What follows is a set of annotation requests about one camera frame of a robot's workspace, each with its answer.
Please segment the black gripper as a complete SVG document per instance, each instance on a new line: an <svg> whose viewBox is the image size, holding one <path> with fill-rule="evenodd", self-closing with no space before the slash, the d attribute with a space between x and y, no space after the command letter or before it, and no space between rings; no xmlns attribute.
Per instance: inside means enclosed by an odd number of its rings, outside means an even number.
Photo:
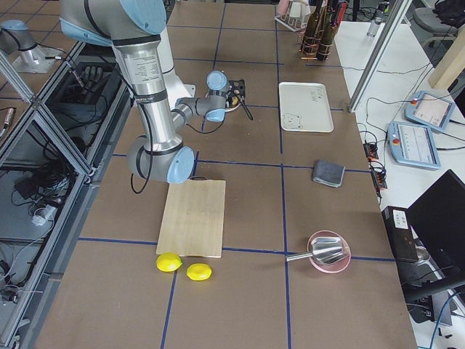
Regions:
<svg viewBox="0 0 465 349"><path fill-rule="evenodd" d="M227 106L238 106L246 99L246 85L244 79L229 80L227 91Z"/></svg>

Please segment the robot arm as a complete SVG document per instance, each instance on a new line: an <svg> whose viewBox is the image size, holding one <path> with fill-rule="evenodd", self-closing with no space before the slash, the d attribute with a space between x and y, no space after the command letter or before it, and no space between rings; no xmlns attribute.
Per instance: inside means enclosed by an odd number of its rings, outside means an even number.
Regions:
<svg viewBox="0 0 465 349"><path fill-rule="evenodd" d="M47 73L55 61L65 58L58 49L40 47L22 20L1 23L1 52L19 53L12 62L18 73Z"/></svg>
<svg viewBox="0 0 465 349"><path fill-rule="evenodd" d="M237 87L221 71L206 78L204 97L193 97L174 70L162 1L61 1L62 32L110 47L140 111L145 135L127 154L132 173L145 180L186 181L195 155L179 134L194 116L222 122Z"/></svg>

